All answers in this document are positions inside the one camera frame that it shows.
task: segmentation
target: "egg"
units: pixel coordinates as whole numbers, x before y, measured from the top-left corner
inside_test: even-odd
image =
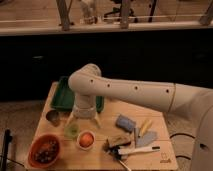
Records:
[[[94,142],[94,137],[91,133],[86,132],[83,135],[81,135],[79,144],[81,147],[87,148],[91,146]]]

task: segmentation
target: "green plastic tray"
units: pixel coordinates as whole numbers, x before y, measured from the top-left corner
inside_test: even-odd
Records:
[[[51,101],[51,107],[60,111],[71,111],[74,104],[74,93],[68,86],[68,77],[60,78],[55,94]],[[100,113],[104,108],[104,98],[96,97],[97,112]]]

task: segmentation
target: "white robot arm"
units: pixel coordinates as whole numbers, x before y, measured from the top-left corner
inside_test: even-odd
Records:
[[[182,115],[197,127],[191,171],[213,170],[213,90],[174,83],[107,79],[94,64],[74,72],[69,80],[75,92],[73,115],[92,118],[96,96],[116,98],[163,113]]]

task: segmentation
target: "cable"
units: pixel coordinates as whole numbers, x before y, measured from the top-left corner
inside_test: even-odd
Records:
[[[190,135],[190,134],[187,134],[187,133],[175,133],[175,134],[172,134],[170,136],[170,138],[173,138],[173,137],[178,136],[178,135],[184,135],[184,136],[188,136],[188,137],[195,139],[195,137],[193,135]]]
[[[7,160],[9,160],[9,161],[11,161],[11,162],[13,162],[13,163],[15,163],[15,164],[19,164],[20,166],[24,167],[24,165],[23,165],[22,163],[19,163],[19,162],[13,160],[13,159],[7,158]]]
[[[191,160],[190,157],[184,156],[184,155],[177,155],[176,158],[184,158],[184,159],[187,159],[187,160]]]

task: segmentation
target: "utensil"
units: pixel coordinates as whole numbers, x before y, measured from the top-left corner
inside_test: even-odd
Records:
[[[120,148],[118,149],[118,154],[119,155],[127,155],[127,154],[132,154],[132,153],[139,153],[139,152],[154,152],[154,151],[159,151],[160,146],[147,146],[147,147],[140,147],[140,148]]]
[[[127,170],[127,171],[132,171],[132,169],[130,169],[124,162],[122,162],[121,160],[117,159],[117,161]]]

